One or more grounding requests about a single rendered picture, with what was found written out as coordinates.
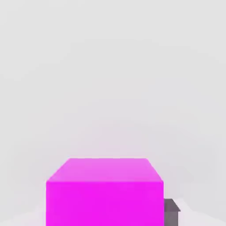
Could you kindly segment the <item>small magenta cube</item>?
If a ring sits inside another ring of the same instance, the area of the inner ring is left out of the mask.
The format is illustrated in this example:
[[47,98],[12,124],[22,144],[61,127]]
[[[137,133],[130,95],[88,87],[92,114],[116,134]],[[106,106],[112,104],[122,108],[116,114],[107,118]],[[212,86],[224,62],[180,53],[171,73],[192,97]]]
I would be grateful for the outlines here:
[[46,226],[164,226],[164,182],[145,158],[70,158],[45,209]]

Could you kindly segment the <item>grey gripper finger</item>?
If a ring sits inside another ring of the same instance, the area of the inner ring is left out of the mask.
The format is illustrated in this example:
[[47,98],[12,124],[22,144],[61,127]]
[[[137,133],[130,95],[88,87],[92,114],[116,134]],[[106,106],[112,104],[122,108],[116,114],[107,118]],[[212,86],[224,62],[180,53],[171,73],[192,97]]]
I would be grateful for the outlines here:
[[164,226],[215,226],[215,220],[192,210],[183,199],[165,199]]

